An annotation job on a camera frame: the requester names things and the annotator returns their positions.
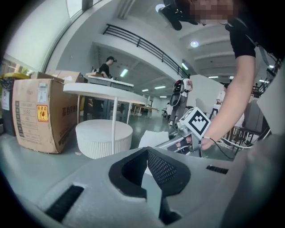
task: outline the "human hand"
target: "human hand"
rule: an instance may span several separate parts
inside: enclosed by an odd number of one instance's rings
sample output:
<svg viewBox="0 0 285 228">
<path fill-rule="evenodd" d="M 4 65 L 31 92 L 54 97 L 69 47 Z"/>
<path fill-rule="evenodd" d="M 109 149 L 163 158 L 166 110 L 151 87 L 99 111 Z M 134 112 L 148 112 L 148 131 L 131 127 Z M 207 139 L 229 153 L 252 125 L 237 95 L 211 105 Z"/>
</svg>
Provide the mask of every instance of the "human hand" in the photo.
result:
<svg viewBox="0 0 285 228">
<path fill-rule="evenodd" d="M 213 144 L 214 142 L 212 140 L 208 138 L 203 138 L 201 142 L 201 150 L 205 151 L 209 149 Z"/>
</svg>

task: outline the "black railing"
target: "black railing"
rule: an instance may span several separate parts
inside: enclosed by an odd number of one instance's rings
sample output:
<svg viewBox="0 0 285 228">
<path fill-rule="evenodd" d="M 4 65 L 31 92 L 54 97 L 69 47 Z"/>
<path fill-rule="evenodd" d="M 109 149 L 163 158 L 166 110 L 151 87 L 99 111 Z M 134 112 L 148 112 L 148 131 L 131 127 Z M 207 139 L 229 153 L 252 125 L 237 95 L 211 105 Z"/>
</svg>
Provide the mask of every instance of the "black railing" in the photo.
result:
<svg viewBox="0 0 285 228">
<path fill-rule="evenodd" d="M 107 28 L 105 29 L 103 35 L 108 34 L 114 37 L 118 37 L 124 39 L 128 42 L 137 45 L 138 48 L 145 49 L 149 53 L 155 55 L 159 58 L 163 63 L 168 65 L 172 68 L 179 76 L 182 78 L 190 77 L 190 74 L 187 74 L 173 59 L 171 59 L 166 53 L 164 53 L 161 49 L 156 47 L 154 44 L 148 42 L 147 40 L 143 39 L 142 37 L 125 30 L 123 28 L 107 24 Z"/>
<path fill-rule="evenodd" d="M 260 96 L 267 90 L 272 80 L 265 79 L 260 86 L 254 86 L 251 95 L 255 98 L 260 98 Z"/>
</svg>

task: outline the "vent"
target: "vent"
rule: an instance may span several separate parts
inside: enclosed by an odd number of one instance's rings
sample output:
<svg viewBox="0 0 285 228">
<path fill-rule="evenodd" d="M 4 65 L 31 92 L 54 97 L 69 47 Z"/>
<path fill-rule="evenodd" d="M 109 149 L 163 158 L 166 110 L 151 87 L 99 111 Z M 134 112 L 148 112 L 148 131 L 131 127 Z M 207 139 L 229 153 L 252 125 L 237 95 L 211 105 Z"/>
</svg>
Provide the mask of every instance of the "vent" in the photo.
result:
<svg viewBox="0 0 285 228">
<path fill-rule="evenodd" d="M 80 186 L 71 186 L 52 204 L 46 211 L 46 214 L 61 222 L 83 190 L 84 188 Z"/>
<path fill-rule="evenodd" d="M 212 166 L 212 165 L 207 166 L 206 169 L 217 172 L 217 173 L 222 173 L 222 174 L 227 174 L 227 172 L 228 172 L 228 169 L 220 168 L 220 167 L 216 167 L 216 166 Z"/>
</svg>

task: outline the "ceiling light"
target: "ceiling light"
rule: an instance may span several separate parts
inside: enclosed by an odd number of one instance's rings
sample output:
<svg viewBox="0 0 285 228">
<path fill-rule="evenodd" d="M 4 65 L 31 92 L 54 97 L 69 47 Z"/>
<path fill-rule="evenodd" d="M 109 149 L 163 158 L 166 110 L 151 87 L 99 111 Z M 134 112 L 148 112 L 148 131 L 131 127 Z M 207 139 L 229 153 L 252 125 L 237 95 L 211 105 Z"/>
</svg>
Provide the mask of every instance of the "ceiling light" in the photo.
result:
<svg viewBox="0 0 285 228">
<path fill-rule="evenodd" d="M 259 80 L 260 82 L 265 82 L 265 83 L 269 83 L 269 81 L 264 81 L 264 80 Z"/>
<path fill-rule="evenodd" d="M 124 77 L 126 75 L 126 73 L 128 73 L 128 71 L 129 71 L 128 69 L 124 69 L 120 76 Z"/>
<path fill-rule="evenodd" d="M 182 63 L 182 66 L 184 69 L 188 70 L 188 67 L 184 63 Z"/>
<path fill-rule="evenodd" d="M 198 43 L 197 41 L 192 41 L 192 42 L 190 43 L 190 45 L 191 45 L 191 47 L 196 48 L 196 47 L 199 46 L 199 43 Z"/>
<path fill-rule="evenodd" d="M 159 12 L 159 9 L 161 9 L 161 8 L 163 8 L 163 7 L 165 7 L 164 4 L 158 4 L 158 5 L 155 7 L 156 12 Z"/>
<path fill-rule="evenodd" d="M 158 86 L 158 87 L 155 87 L 155 89 L 156 90 L 158 90 L 158 89 L 164 89 L 165 88 L 165 86 L 163 85 L 163 86 Z"/>
</svg>

